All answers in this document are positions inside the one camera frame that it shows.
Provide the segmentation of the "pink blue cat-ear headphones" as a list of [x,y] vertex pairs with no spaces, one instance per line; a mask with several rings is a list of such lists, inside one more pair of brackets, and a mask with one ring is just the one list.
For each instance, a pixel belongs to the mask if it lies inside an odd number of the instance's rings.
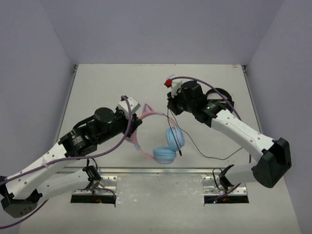
[[[133,144],[135,149],[145,157],[159,163],[168,165],[173,163],[177,155],[182,155],[182,148],[185,145],[185,138],[182,130],[178,127],[175,120],[160,111],[156,111],[151,105],[145,103],[142,108],[139,120],[146,120],[151,117],[154,122],[149,121],[151,127],[147,130],[135,130],[126,141]],[[168,128],[162,132],[156,130],[160,124],[156,117],[166,118]]]

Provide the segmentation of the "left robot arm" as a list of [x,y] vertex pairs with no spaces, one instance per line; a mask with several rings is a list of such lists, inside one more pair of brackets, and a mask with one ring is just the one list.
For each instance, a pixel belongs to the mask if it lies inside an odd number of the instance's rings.
[[95,189],[102,178],[92,165],[60,178],[51,179],[51,176],[76,160],[86,158],[111,138],[119,134],[130,136],[142,123],[136,115],[138,109],[139,106],[133,104],[131,112],[121,106],[115,111],[98,108],[31,165],[15,175],[1,176],[3,210],[13,218],[20,218],[52,197],[75,189]]

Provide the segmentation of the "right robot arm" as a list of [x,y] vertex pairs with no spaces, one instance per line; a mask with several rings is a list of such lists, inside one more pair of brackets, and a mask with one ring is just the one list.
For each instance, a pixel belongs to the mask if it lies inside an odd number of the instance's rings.
[[180,77],[167,79],[164,84],[171,89],[167,94],[169,110],[175,115],[191,113],[198,122],[232,139],[254,159],[253,163],[232,164],[220,172],[219,183],[224,190],[249,182],[273,188],[292,166],[290,144],[282,137],[275,140],[265,136],[242,122],[231,103],[225,106],[218,99],[208,99],[202,83],[196,78],[187,82]]

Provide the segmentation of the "black headphones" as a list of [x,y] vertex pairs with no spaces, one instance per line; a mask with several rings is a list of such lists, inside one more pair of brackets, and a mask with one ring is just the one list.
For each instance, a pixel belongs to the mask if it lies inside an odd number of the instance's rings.
[[223,104],[231,113],[233,112],[234,101],[226,90],[222,88],[210,89],[206,92],[206,97],[208,98],[212,94],[218,94],[219,97],[214,99]]

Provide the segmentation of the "aluminium table edge rail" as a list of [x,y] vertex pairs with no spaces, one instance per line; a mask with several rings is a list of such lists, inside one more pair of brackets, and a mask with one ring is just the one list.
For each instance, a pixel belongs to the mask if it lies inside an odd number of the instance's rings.
[[212,171],[213,168],[98,168],[99,173],[112,175],[210,174]]

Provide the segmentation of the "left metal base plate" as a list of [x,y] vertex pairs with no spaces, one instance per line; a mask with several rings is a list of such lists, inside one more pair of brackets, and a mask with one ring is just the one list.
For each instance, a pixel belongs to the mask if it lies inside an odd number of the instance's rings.
[[72,195],[112,195],[117,189],[117,175],[101,175],[101,182],[95,189],[73,190]]

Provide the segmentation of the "metal base plate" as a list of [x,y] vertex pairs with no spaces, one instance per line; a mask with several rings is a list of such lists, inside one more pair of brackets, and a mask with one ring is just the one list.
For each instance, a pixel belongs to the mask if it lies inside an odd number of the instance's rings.
[[73,190],[72,195],[112,195],[117,189],[117,175],[101,175],[101,182],[95,189]]
[[[207,196],[218,196],[225,193],[224,188],[219,183],[219,178],[213,178],[212,174],[202,176],[203,194]],[[245,184],[241,184],[234,189],[234,186],[228,189],[228,195],[247,195]]]

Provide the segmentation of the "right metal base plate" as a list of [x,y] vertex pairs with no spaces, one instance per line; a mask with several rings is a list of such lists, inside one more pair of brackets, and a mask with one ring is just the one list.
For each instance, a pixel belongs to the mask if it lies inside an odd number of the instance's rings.
[[[212,174],[202,176],[203,194],[207,196],[218,196],[225,193],[224,188],[219,183],[219,178],[213,178]],[[228,189],[228,195],[247,195],[245,184],[241,184],[234,189],[234,186]]]

